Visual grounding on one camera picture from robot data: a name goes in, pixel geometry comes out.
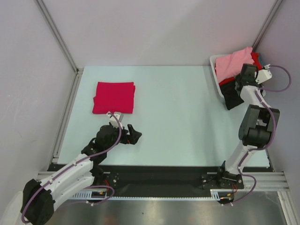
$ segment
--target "light blue table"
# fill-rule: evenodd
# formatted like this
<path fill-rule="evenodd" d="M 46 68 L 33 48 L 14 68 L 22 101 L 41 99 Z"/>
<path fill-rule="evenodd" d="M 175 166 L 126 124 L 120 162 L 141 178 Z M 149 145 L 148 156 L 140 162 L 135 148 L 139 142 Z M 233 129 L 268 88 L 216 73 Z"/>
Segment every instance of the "light blue table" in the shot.
<path fill-rule="evenodd" d="M 247 105 L 230 111 L 219 101 L 210 67 L 85 67 L 58 163 L 66 164 L 96 136 L 106 115 L 92 114 L 97 82 L 136 85 L 133 114 L 125 114 L 142 132 L 136 145 L 119 144 L 103 165 L 219 166 L 238 144 Z M 265 151 L 247 166 L 269 166 Z"/>

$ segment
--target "pink cloth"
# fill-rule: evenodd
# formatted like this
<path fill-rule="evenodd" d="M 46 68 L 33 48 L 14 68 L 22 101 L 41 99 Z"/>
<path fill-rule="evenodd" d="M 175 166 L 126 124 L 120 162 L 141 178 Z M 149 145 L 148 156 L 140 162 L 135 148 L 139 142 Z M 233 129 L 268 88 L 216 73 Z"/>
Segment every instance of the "pink cloth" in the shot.
<path fill-rule="evenodd" d="M 133 82 L 98 82 L 94 97 L 93 114 L 107 112 L 132 113 L 134 107 L 135 86 Z"/>
<path fill-rule="evenodd" d="M 216 75 L 218 83 L 239 74 L 244 63 L 253 64 L 254 61 L 252 59 L 251 52 L 252 48 L 247 47 L 243 50 L 236 51 L 231 55 L 217 58 Z"/>

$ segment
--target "white basket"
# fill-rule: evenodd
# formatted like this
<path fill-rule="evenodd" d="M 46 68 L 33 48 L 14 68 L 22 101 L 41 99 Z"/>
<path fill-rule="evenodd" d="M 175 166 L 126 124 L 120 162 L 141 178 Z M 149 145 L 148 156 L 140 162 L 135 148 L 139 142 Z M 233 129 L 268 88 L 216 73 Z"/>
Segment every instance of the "white basket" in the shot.
<path fill-rule="evenodd" d="M 219 83 L 218 83 L 218 80 L 217 80 L 217 75 L 216 75 L 216 71 L 215 71 L 215 64 L 216 64 L 216 59 L 217 58 L 220 58 L 220 57 L 226 56 L 226 55 L 228 55 L 228 54 L 210 56 L 210 65 L 211 65 L 212 73 L 214 74 L 214 79 L 215 79 L 215 83 L 216 83 L 216 86 L 217 86 L 217 91 L 220 95 L 219 99 L 222 103 L 225 103 L 225 99 L 224 99 L 224 95 L 221 92 L 221 89 L 220 89 L 220 86 L 219 86 Z"/>

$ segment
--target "white wall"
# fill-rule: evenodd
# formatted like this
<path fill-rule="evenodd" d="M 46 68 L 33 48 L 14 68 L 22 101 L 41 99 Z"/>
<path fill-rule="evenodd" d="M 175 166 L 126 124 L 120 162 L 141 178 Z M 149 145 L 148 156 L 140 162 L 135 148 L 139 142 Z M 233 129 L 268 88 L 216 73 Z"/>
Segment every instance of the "white wall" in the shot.
<path fill-rule="evenodd" d="M 275 0 L 45 0 L 83 66 L 208 65 L 252 46 Z"/>
<path fill-rule="evenodd" d="M 292 74 L 292 85 L 283 93 L 269 93 L 268 103 L 281 112 L 276 138 L 270 148 L 271 159 L 278 171 L 284 171 L 295 203 L 300 210 L 300 1 L 286 0 L 267 35 L 259 45 L 266 63 L 286 67 Z M 287 85 L 288 78 L 280 69 L 271 69 L 272 89 Z"/>
<path fill-rule="evenodd" d="M 0 7 L 0 217 L 50 160 L 74 78 L 33 0 Z"/>

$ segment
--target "red cloth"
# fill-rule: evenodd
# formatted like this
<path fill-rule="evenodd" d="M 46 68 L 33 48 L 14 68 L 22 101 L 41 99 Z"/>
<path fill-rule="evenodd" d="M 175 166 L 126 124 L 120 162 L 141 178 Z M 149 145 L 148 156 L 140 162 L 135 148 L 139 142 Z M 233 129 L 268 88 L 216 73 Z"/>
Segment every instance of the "red cloth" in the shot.
<path fill-rule="evenodd" d="M 221 82 L 219 83 L 219 86 L 222 86 L 223 84 L 226 84 L 226 83 L 228 83 L 228 82 L 230 82 L 230 81 L 234 81 L 234 79 L 235 79 L 234 77 L 227 78 L 227 79 L 221 81 Z"/>
<path fill-rule="evenodd" d="M 93 114 L 107 112 L 132 113 L 134 107 L 135 86 L 133 82 L 98 82 L 94 97 Z"/>
<path fill-rule="evenodd" d="M 259 53 L 251 52 L 251 57 L 254 61 L 253 65 L 256 65 L 258 67 L 258 70 L 261 70 L 263 67 L 261 66 L 261 64 L 258 61 L 258 56 L 259 56 Z"/>

